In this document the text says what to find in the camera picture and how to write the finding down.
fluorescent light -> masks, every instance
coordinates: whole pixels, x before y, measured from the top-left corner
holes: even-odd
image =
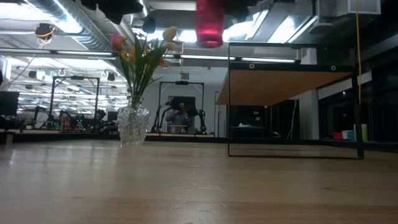
[[[47,14],[37,12],[26,4],[0,3],[1,19],[20,19],[27,21],[47,21]]]
[[[182,59],[212,59],[212,60],[228,60],[224,56],[204,56],[204,55],[181,55]],[[235,57],[230,57],[229,60],[235,60]]]
[[[114,66],[108,64],[104,60],[87,60],[87,59],[59,59],[60,62],[75,68],[92,68],[97,70],[116,70]]]
[[[315,21],[318,20],[318,16],[314,16],[310,22],[308,22],[304,27],[302,27],[292,38],[290,38],[287,42],[292,43],[295,39],[297,39],[300,35],[304,33]]]
[[[242,58],[243,62],[270,62],[270,63],[294,63],[292,59],[276,59],[276,58]]]
[[[71,89],[71,90],[75,90],[75,91],[80,91],[80,88],[77,87],[77,86],[72,86],[72,85],[70,85],[70,86],[67,86],[67,88],[68,88],[68,89]]]
[[[252,26],[253,21],[240,22],[232,25],[230,28],[224,30],[223,41],[228,41],[231,37],[240,37],[244,34],[247,34],[248,32],[250,32]]]
[[[68,83],[67,81],[62,81],[62,84],[64,85],[70,85],[70,83]]]
[[[58,50],[57,53],[66,54],[66,55],[113,56],[111,52],[79,52],[79,51]]]
[[[255,19],[254,15],[253,15],[253,19],[255,19],[255,22],[251,28],[251,30],[248,32],[248,34],[246,35],[246,40],[248,39],[252,39],[254,37],[254,35],[256,34],[256,32],[259,30],[262,22],[264,21],[264,19],[266,18],[268,14],[268,10],[264,10],[260,13],[260,15]]]
[[[35,49],[8,49],[0,48],[0,52],[6,53],[25,53],[25,54],[51,54],[49,50],[35,50]]]
[[[197,41],[197,34],[194,30],[183,30],[179,40],[183,42],[196,42]]]
[[[267,41],[268,43],[285,43],[294,34],[294,21],[291,16],[287,16],[285,21],[281,23],[278,29],[275,30],[274,34]]]

exposed pipe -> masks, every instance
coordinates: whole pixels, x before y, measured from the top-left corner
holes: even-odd
[[[134,16],[134,18],[143,19],[149,15],[150,6],[148,0],[137,0],[137,1],[139,4],[142,4],[142,6],[144,7],[142,8],[142,12],[133,13],[132,15]]]
[[[91,19],[71,0],[24,0],[35,10],[49,15],[50,21],[64,32],[77,30],[84,36],[72,38],[90,51],[110,52],[111,43]]]
[[[8,34],[8,35],[30,35],[35,34],[34,31],[30,30],[0,30],[0,34]],[[82,32],[77,34],[69,34],[64,32],[54,32],[52,35],[60,36],[60,37],[90,37],[88,34],[83,34]]]

crystal vase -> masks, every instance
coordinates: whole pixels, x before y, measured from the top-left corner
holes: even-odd
[[[132,96],[129,105],[118,112],[118,127],[123,144],[142,144],[149,127],[150,111],[142,107],[143,97]]]

metal frame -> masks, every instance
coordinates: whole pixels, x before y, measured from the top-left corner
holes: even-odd
[[[214,129],[214,137],[218,138],[218,133],[219,133],[219,127],[217,124],[217,136],[216,136],[216,106],[217,106],[217,93],[220,94],[220,91],[215,91],[214,92],[214,125],[213,125],[213,129]]]
[[[50,116],[52,116],[52,107],[54,103],[54,91],[55,91],[55,81],[56,79],[63,79],[63,78],[70,78],[72,77],[59,77],[59,76],[54,76],[52,77],[52,89],[51,89],[51,100],[50,100],[50,109],[49,113]],[[93,78],[93,77],[84,77],[84,79],[92,79],[92,80],[97,80],[97,91],[96,91],[96,96],[95,96],[95,110],[94,110],[94,118],[97,117],[97,108],[98,108],[98,95],[100,93],[100,78]]]
[[[353,60],[352,66],[335,66],[335,65],[298,65],[298,64],[286,64],[286,63],[257,63],[257,62],[232,62],[230,60],[231,51],[230,48],[232,46],[248,46],[248,47],[290,47],[293,49],[302,49],[302,48],[313,48],[313,49],[351,49],[351,54],[355,55],[355,51],[352,47],[348,46],[331,46],[331,45],[317,45],[317,44],[270,44],[270,43],[263,43],[263,42],[230,42],[228,44],[228,77],[230,76],[230,71],[232,69],[238,70],[279,70],[279,71],[309,71],[309,72],[352,72],[351,80],[354,88],[354,118],[355,118],[355,131],[356,131],[356,150],[357,156],[356,157],[327,157],[327,156],[250,156],[250,155],[233,155],[231,154],[230,144],[237,143],[230,137],[230,126],[229,126],[229,107],[231,104],[231,79],[228,79],[228,105],[227,105],[227,147],[228,147],[228,156],[229,157],[277,157],[277,158],[304,158],[304,159],[364,159],[364,146],[363,146],[363,139],[362,139],[362,125],[360,121],[360,105],[359,105],[359,90],[358,90],[358,80],[357,80],[357,73],[358,69],[356,66],[356,61]],[[271,144],[286,144],[287,140],[282,139],[281,141],[271,139],[270,141],[262,141],[261,143],[271,143]],[[296,144],[318,144],[318,145],[333,145],[330,141],[323,141],[323,140],[301,140],[301,141],[294,141]]]

green stem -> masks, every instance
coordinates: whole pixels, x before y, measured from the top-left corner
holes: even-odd
[[[129,60],[130,60],[130,64],[131,64],[131,76],[132,76],[132,88],[131,88],[131,84],[130,84],[130,91],[131,91],[131,94],[133,94],[136,91],[136,81],[134,78],[134,64],[132,61],[132,55],[128,54],[128,56],[129,56]]]

